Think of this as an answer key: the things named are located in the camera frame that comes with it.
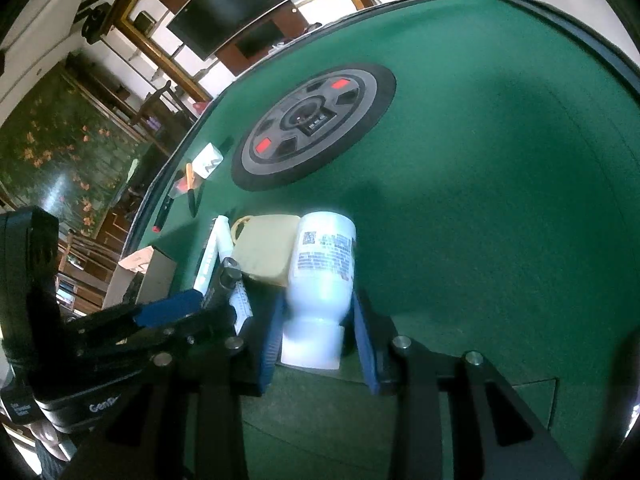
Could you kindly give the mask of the olive green tube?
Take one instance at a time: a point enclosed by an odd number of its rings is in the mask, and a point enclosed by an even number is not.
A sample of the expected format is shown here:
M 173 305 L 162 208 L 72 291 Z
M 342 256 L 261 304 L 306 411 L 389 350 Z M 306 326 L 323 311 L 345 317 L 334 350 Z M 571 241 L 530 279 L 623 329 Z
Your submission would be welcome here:
M 228 307 L 232 292 L 242 278 L 239 263 L 232 257 L 223 258 L 209 282 L 201 302 L 202 310 L 217 310 Z

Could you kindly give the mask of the white plastic bottle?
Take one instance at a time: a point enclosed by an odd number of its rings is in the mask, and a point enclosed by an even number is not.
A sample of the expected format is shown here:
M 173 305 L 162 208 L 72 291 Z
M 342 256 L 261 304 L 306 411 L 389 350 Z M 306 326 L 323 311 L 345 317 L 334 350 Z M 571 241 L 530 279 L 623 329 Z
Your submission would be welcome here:
M 281 363 L 338 370 L 355 276 L 354 222 L 332 211 L 299 220 L 288 268 Z

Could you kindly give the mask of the white paint marker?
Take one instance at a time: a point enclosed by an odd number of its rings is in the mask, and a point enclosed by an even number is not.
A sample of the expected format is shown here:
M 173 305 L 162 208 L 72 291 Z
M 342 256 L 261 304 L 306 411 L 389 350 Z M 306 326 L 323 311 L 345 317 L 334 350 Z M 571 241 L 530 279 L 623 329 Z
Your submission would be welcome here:
M 205 296 L 212 281 L 216 263 L 230 257 L 232 252 L 233 240 L 229 218 L 218 216 L 209 233 L 193 288 Z

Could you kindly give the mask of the cream rectangular case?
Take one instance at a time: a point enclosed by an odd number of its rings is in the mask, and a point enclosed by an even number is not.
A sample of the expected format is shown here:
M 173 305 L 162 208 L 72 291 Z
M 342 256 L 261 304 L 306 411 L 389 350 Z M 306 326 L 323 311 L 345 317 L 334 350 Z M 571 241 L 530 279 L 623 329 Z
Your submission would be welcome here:
M 236 220 L 231 227 L 232 257 L 242 272 L 256 282 L 288 286 L 299 221 L 294 214 L 261 214 Z

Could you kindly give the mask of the cardboard box tray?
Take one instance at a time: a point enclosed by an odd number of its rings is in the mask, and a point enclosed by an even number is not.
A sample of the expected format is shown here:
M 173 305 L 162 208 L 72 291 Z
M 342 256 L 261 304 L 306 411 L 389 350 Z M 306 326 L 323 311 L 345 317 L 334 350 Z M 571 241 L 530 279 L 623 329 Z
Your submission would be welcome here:
M 117 263 L 107 286 L 103 309 L 118 306 L 132 292 L 136 304 L 168 297 L 177 263 L 153 246 L 146 246 Z

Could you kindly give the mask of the black pen red tip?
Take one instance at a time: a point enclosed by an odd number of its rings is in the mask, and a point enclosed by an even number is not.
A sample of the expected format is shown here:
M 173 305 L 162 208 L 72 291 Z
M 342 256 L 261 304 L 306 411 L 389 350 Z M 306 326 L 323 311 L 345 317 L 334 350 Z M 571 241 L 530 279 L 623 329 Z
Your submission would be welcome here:
M 159 233 L 163 229 L 173 203 L 174 198 L 170 194 L 167 194 L 163 199 L 163 203 L 160 205 L 160 210 L 158 211 L 152 225 L 153 233 Z

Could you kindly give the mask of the red item in clear pack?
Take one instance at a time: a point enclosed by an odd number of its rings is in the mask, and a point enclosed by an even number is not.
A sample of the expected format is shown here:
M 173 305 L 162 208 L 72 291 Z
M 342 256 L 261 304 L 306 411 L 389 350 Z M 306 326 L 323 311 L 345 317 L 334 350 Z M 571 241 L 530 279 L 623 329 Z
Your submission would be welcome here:
M 186 173 L 183 169 L 180 169 L 175 174 L 174 182 L 172 182 L 171 188 L 168 192 L 168 196 L 174 200 L 175 198 L 184 195 L 188 192 L 189 185 L 186 180 Z

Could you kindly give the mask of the yellow black utility knife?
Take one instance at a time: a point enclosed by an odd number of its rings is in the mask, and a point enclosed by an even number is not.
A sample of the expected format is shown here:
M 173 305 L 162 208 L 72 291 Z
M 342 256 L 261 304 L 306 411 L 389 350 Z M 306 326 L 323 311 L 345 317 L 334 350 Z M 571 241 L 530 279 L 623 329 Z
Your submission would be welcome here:
M 195 218 L 198 214 L 198 206 L 196 206 L 195 196 L 196 173 L 193 169 L 192 162 L 186 163 L 184 175 L 186 176 L 186 195 L 188 196 L 190 214 L 193 218 Z

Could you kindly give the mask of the small white box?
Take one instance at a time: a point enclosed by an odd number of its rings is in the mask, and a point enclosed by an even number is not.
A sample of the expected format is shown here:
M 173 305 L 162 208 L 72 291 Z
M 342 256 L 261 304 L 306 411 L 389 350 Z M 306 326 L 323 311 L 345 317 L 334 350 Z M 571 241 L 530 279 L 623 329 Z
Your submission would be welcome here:
M 223 161 L 224 155 L 221 154 L 218 148 L 211 143 L 207 143 L 194 157 L 192 168 L 194 174 L 206 180 Z

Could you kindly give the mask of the round table centre console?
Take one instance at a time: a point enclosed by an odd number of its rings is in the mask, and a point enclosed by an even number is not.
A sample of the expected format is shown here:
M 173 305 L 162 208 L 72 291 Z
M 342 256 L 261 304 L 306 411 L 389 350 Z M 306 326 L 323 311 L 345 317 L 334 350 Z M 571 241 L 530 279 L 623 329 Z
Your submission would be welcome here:
M 300 82 L 242 137 L 233 154 L 233 182 L 258 192 L 308 177 L 373 129 L 396 89 L 393 72 L 371 63 L 334 66 Z

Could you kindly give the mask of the large floral painting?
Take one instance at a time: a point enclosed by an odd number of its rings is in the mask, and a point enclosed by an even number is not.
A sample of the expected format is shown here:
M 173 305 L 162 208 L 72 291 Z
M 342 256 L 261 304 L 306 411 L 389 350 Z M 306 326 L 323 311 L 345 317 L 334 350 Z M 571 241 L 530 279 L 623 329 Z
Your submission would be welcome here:
M 14 207 L 53 214 L 63 231 L 93 237 L 149 146 L 56 66 L 1 126 L 1 192 Z

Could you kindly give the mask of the wall television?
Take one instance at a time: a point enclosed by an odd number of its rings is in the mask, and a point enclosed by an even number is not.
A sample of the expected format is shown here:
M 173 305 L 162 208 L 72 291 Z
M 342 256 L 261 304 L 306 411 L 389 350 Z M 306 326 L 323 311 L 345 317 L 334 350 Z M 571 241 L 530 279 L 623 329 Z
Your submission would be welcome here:
M 290 0 L 188 0 L 167 28 L 205 60 L 282 3 Z

